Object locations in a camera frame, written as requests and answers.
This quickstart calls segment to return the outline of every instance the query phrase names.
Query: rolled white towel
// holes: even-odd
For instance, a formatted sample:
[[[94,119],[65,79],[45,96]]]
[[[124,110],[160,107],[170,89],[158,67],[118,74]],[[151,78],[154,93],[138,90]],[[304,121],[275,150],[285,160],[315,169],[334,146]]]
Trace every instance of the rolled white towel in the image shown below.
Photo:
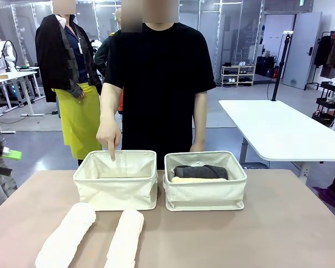
[[[95,210],[90,204],[74,204],[42,246],[35,261],[36,268],[68,268],[93,222]]]
[[[200,179],[200,178],[180,178],[173,177],[172,183],[210,183],[212,181],[226,181],[226,179]]]
[[[104,268],[134,268],[144,216],[136,210],[123,211],[107,253]]]

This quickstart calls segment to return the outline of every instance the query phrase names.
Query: black pole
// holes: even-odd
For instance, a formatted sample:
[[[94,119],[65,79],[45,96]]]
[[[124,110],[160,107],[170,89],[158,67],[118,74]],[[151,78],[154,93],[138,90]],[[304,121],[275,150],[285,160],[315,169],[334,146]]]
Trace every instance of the black pole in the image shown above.
[[[280,64],[279,64],[277,81],[275,82],[275,86],[274,86],[272,102],[276,101],[275,98],[277,97],[278,87],[279,87],[279,83],[280,83],[280,77],[281,77],[281,73],[283,71],[284,60],[285,60],[285,56],[286,56],[286,50],[288,49],[289,41],[290,41],[290,35],[287,35],[286,38],[285,38],[285,42],[284,42],[283,54],[281,56],[281,61],[280,61]]]

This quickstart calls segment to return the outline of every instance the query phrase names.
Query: hand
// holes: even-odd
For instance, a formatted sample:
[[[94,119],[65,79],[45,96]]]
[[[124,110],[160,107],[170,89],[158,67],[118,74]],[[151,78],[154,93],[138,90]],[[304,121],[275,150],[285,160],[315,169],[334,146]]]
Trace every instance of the hand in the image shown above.
[[[115,150],[121,142],[121,130],[114,117],[111,119],[101,118],[97,140],[104,148],[109,150],[112,161],[114,161],[116,159]]]
[[[205,144],[203,142],[195,142],[192,144],[190,152],[203,152],[205,150]]]
[[[83,101],[84,97],[85,97],[85,94],[84,94],[84,91],[82,91],[82,94],[78,97],[78,99],[80,101]]]

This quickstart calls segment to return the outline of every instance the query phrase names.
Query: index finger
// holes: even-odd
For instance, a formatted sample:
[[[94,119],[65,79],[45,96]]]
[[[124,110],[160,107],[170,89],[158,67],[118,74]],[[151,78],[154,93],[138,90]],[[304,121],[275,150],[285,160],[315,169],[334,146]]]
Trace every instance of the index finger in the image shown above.
[[[108,150],[109,150],[109,153],[111,155],[112,161],[115,161],[115,159],[116,159],[115,150],[116,149],[114,148],[114,142],[113,141],[108,142]]]

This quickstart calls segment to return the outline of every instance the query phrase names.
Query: clothing rack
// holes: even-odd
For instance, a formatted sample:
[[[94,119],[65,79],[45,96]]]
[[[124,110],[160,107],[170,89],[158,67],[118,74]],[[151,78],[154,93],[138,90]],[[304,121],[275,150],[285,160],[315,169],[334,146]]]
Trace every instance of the clothing rack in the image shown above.
[[[323,32],[323,33],[322,33],[322,37],[319,38],[318,41],[320,41],[324,36],[326,36],[326,35],[324,35],[324,34],[332,35],[332,34],[335,34],[335,31],[326,31],[326,32]],[[317,87],[317,90],[319,89],[320,84],[317,83],[317,82],[314,82],[315,74],[316,74],[316,72],[317,72],[317,69],[319,69],[319,66],[316,66],[316,67],[315,67],[315,69],[314,69],[314,75],[313,75],[313,80],[312,80],[311,83],[306,83],[306,85],[305,85],[305,87],[304,87],[304,91],[307,89],[307,86],[308,86],[308,85],[315,85],[315,86]]]

